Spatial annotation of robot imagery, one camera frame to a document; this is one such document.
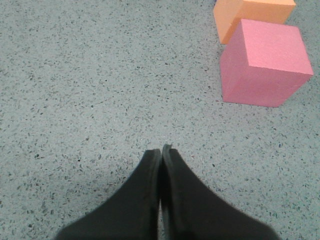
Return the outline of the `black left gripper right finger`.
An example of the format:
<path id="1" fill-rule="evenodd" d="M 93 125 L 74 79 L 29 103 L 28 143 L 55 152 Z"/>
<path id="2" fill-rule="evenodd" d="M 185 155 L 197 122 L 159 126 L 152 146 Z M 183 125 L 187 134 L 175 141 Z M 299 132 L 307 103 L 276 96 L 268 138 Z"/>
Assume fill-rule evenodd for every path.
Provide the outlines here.
<path id="1" fill-rule="evenodd" d="M 162 150 L 161 207 L 169 240 L 277 240 L 268 225 L 206 187 L 176 149 Z"/>

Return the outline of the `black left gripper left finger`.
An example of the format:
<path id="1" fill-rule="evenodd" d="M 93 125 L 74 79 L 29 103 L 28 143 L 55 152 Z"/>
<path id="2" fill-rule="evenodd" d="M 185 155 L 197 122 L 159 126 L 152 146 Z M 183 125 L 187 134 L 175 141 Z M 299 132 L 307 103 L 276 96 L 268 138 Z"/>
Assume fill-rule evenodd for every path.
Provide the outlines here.
<path id="1" fill-rule="evenodd" d="M 161 152 L 144 152 L 118 191 L 85 217 L 68 225 L 57 240 L 156 240 Z"/>

